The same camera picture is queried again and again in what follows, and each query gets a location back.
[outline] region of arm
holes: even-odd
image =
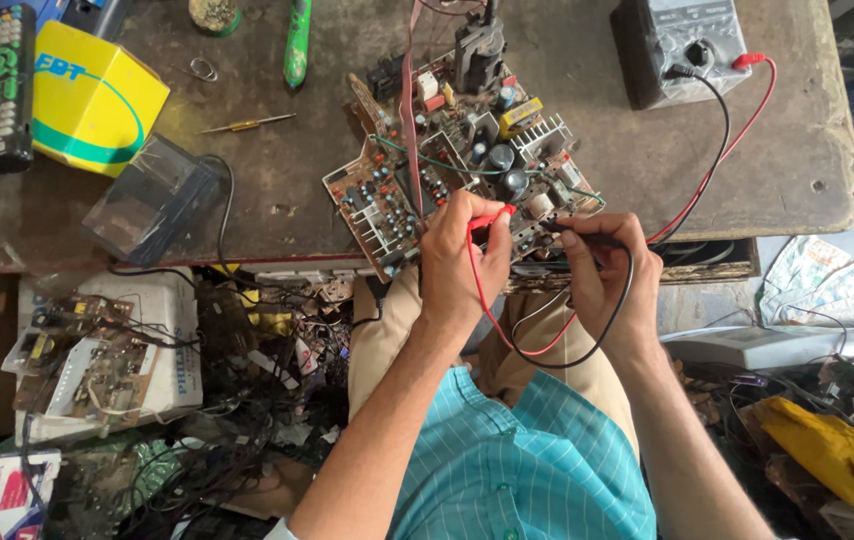
[[[486,254],[479,253],[477,246],[466,246],[469,220],[495,214],[503,206],[457,191],[433,216],[433,227],[421,242],[420,317],[290,517],[289,531],[300,540],[366,540],[387,535],[431,401],[482,314],[465,248],[478,252],[488,298],[503,288],[510,272],[507,219],[491,226]]]
[[[604,233],[633,253],[633,285],[603,351],[624,386],[665,538],[774,538],[697,419],[657,333],[663,262],[647,249],[637,216],[606,214],[558,220],[578,233]],[[570,260],[577,318],[591,336],[611,317],[626,278],[627,255],[591,249],[577,234],[561,237]],[[594,256],[603,270],[597,271]]]

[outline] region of wooden workbench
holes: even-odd
[[[656,231],[684,207],[716,155],[724,126],[714,102],[631,110],[609,15],[616,0],[505,0],[505,59],[545,113],[581,139],[573,153],[610,212],[634,212]],[[200,34],[184,2],[135,2],[118,39],[155,69],[170,95],[154,129],[187,151],[216,153],[237,173],[224,251],[233,261],[360,257],[321,178],[357,157],[360,133],[345,112],[345,76],[403,48],[410,1],[314,2],[307,80],[285,88],[289,2],[238,0],[229,37]],[[719,169],[677,239],[833,233],[854,226],[854,134],[824,0],[739,5],[749,48],[776,58],[767,110]],[[463,19],[424,10],[419,65],[450,50]],[[201,56],[219,71],[205,82],[173,68]],[[765,64],[726,96],[739,131],[768,84]],[[297,113],[271,126],[194,135],[248,118]],[[0,177],[0,272],[103,264],[80,223],[110,178],[38,156],[23,175]],[[224,196],[168,251],[167,263],[211,262]]]

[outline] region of metal clip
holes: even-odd
[[[178,66],[171,64],[172,67],[183,71],[187,75],[192,75],[199,80],[206,81],[207,83],[213,83],[217,81],[217,70],[214,69],[214,66],[211,63],[202,57],[196,57],[190,60],[190,71]]]

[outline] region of clear plastic case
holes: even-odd
[[[153,134],[82,224],[114,257],[154,266],[220,179],[201,159]]]
[[[733,0],[623,0],[613,22],[641,109],[714,99],[699,80],[665,80],[674,65],[693,69],[721,94],[752,74],[733,68],[747,53]]]

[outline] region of screwdriver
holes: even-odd
[[[277,122],[277,120],[286,120],[287,118],[296,117],[298,114],[294,112],[293,114],[284,114],[283,116],[274,116],[271,118],[264,118],[263,120],[241,120],[240,122],[233,122],[229,126],[224,126],[222,128],[214,128],[214,129],[205,129],[203,131],[197,131],[197,135],[202,134],[216,134],[217,132],[239,132],[241,130],[249,130],[251,128],[256,128],[261,124],[268,124],[270,122]]]

